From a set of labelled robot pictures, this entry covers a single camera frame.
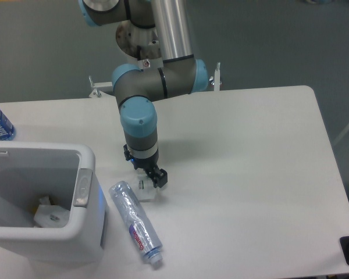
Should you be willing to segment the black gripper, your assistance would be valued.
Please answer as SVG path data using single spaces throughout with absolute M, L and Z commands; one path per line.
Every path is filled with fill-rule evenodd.
M 135 170 L 143 169 L 153 182 L 154 188 L 162 188 L 168 182 L 168 173 L 158 167 L 159 150 L 157 144 L 146 151 L 130 149 L 126 144 L 123 146 L 125 160 L 133 164 Z

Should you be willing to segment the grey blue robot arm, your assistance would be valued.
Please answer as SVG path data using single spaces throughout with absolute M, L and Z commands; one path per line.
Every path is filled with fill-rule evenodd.
M 141 70 L 123 64 L 112 73 L 126 144 L 127 161 L 143 169 L 154 187 L 161 188 L 168 174 L 158 167 L 157 113 L 153 103 L 204 91 L 209 77 L 203 60 L 195 59 L 184 1 L 79 1 L 90 26 L 130 21 L 139 30 L 155 29 L 163 65 Z

